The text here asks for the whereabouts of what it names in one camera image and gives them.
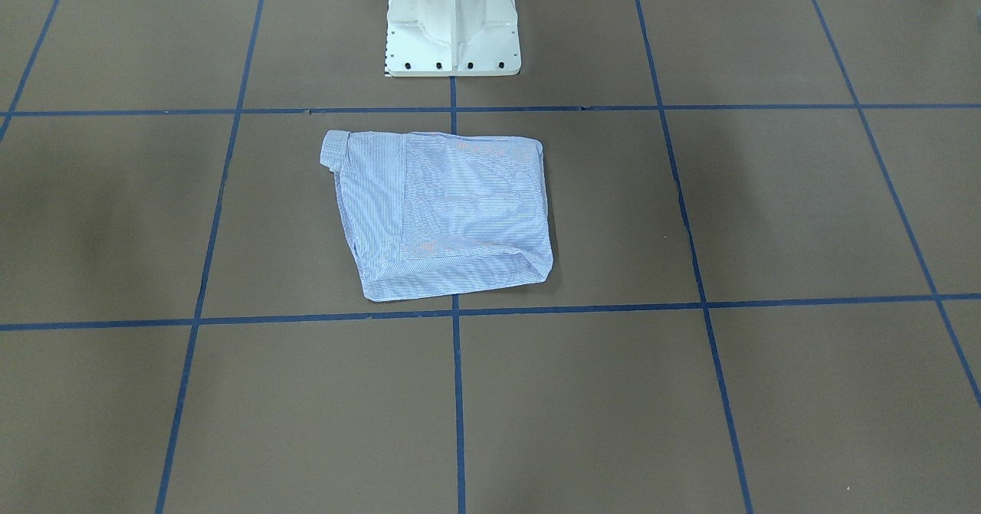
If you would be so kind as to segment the light blue striped shirt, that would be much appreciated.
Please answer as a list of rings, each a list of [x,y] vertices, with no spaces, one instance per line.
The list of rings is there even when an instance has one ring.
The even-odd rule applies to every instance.
[[[330,130],[320,162],[370,301],[503,290],[553,270],[535,139]]]

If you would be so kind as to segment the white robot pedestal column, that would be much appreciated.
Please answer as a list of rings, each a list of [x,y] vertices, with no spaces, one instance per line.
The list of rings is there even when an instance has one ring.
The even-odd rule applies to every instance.
[[[388,77],[512,77],[522,54],[516,0],[388,0]]]

